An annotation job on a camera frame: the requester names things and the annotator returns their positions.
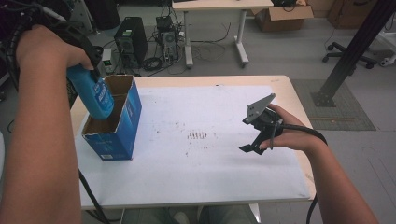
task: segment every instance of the blue spray bottle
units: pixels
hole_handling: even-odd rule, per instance
[[[73,83],[82,103],[94,119],[107,119],[113,111],[114,99],[106,83],[80,64],[67,69],[67,77]]]

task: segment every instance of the chair leg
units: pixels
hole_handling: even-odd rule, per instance
[[[331,57],[341,57],[344,54],[344,51],[346,51],[347,49],[343,46],[341,46],[340,44],[338,44],[337,42],[332,42],[328,47],[327,50],[332,50],[332,49],[338,49],[341,52],[334,52],[334,53],[327,53],[326,56],[322,59],[322,61],[324,63],[326,63],[327,61],[329,61],[329,58]],[[377,61],[374,59],[370,59],[368,57],[365,56],[361,56],[359,58],[360,61],[367,63],[366,64],[366,68],[367,69],[372,69],[374,67],[375,64],[377,64]]]

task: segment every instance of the cardboard box on floor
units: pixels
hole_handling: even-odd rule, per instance
[[[88,117],[82,136],[103,161],[130,160],[134,151],[142,104],[133,76],[108,76],[105,83],[114,98],[107,119]]]
[[[312,7],[315,18],[327,18],[334,0],[307,0],[307,3]]]
[[[376,2],[335,0],[328,21],[336,29],[359,29]]]
[[[300,30],[304,19],[314,18],[311,6],[270,7],[252,12],[263,32]]]

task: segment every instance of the hand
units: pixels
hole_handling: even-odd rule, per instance
[[[304,126],[302,122],[282,107],[278,105],[268,105],[268,107],[274,110],[283,119],[285,124]],[[274,138],[273,147],[289,147],[306,152],[309,149],[315,148],[318,144],[324,143],[314,135],[301,131],[284,129],[280,136]],[[271,146],[271,143],[268,139],[260,144],[260,149],[266,149],[269,146]]]
[[[65,68],[81,63],[84,68],[93,70],[83,49],[66,44],[42,25],[34,25],[32,30],[22,34],[17,47],[17,61],[20,68],[25,65],[40,66],[42,62],[50,61]]]

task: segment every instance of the floor mat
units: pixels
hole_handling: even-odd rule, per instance
[[[293,79],[291,81],[312,127],[331,131],[375,131],[375,126],[359,102],[343,83],[332,98],[336,107],[315,106],[311,92],[318,92],[325,80]]]

